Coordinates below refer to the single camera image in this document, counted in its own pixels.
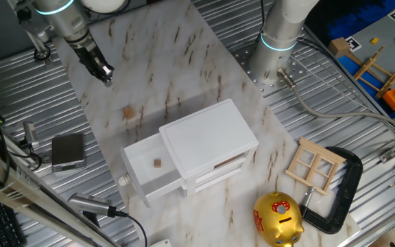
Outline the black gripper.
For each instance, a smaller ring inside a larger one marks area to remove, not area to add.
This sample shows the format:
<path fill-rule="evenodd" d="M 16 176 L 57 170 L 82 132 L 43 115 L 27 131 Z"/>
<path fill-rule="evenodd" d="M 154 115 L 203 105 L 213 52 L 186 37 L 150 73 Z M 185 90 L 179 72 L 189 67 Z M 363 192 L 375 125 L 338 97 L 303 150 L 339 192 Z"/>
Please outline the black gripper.
<path fill-rule="evenodd" d="M 105 87 L 110 87 L 114 68 L 106 62 L 97 44 L 72 44 L 71 47 L 88 72 L 101 81 Z"/>

